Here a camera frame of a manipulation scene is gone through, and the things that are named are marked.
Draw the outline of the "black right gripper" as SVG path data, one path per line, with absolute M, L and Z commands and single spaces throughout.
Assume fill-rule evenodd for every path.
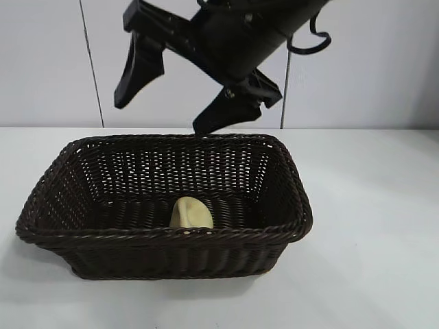
M 131 34 L 126 64 L 114 91 L 125 108 L 136 94 L 165 73 L 163 52 L 187 59 L 223 89 L 195 118 L 196 135 L 255 121 L 261 104 L 272 107 L 282 94 L 259 65 L 309 21 L 308 1 L 200 1 L 191 19 L 132 1 L 123 13 Z

